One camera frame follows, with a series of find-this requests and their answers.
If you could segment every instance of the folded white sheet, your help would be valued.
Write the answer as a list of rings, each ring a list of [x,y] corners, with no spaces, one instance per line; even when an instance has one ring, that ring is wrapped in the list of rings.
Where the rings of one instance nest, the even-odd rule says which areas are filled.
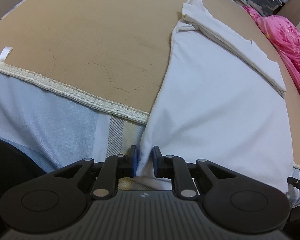
[[[144,177],[137,180],[171,187],[154,178],[150,151],[158,145],[163,155],[205,158],[287,192],[293,154],[278,64],[214,19],[201,0],[188,2],[141,138],[137,174]]]

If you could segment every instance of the white fabric tag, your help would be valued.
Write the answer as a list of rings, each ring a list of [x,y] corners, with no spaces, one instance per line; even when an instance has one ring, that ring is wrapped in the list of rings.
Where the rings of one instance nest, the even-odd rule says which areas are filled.
[[[1,54],[0,54],[0,61],[4,62],[5,59],[7,58],[7,56],[9,55],[9,53],[12,51],[13,47],[4,47],[4,49],[2,50]]]

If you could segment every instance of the beige mattress topper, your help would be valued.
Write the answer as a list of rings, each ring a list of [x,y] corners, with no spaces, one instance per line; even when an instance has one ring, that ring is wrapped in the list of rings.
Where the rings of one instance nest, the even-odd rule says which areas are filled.
[[[0,53],[13,47],[0,71],[145,124],[186,1],[27,0],[0,21]],[[279,63],[295,162],[300,163],[300,96],[280,56],[239,5],[202,1],[213,17]]]

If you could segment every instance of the pink blanket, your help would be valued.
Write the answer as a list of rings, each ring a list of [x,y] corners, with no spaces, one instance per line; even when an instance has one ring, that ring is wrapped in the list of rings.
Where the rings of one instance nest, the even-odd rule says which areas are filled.
[[[300,33],[297,28],[285,17],[261,17],[255,9],[243,8],[277,49],[300,93]]]

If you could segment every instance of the white cloth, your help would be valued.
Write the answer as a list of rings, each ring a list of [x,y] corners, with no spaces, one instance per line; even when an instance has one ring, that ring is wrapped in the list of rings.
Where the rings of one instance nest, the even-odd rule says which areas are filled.
[[[0,73],[0,139],[50,172],[106,158],[110,115]]]
[[[158,145],[163,155],[190,163],[205,158],[287,192],[293,154],[278,64],[265,60],[253,42],[238,42],[243,38],[214,19],[201,0],[184,4],[182,12],[196,25],[182,19],[173,30],[169,67],[141,138],[137,175],[145,178],[138,180],[171,187],[154,178],[150,151]],[[223,34],[219,44],[227,41],[245,58],[197,31],[213,25]]]

